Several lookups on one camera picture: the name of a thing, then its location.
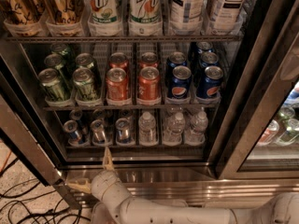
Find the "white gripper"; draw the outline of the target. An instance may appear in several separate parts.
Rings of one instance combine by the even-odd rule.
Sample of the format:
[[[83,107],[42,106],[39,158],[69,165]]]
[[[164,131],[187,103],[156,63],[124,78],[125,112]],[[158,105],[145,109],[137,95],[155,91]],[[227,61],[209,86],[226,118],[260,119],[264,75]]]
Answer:
[[[114,171],[112,154],[105,147],[102,167],[106,171],[99,173],[92,181],[89,178],[77,178],[66,181],[66,185],[78,191],[92,194],[100,201],[117,201],[121,197],[122,183]]]

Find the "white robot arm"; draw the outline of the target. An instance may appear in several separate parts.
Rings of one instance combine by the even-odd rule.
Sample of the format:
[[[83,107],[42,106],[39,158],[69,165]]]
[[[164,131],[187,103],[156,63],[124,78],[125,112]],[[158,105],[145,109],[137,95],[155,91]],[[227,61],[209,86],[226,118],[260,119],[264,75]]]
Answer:
[[[109,148],[102,167],[93,180],[82,178],[67,185],[101,201],[117,224],[299,224],[295,192],[279,194],[253,209],[170,206],[134,197],[116,174]]]

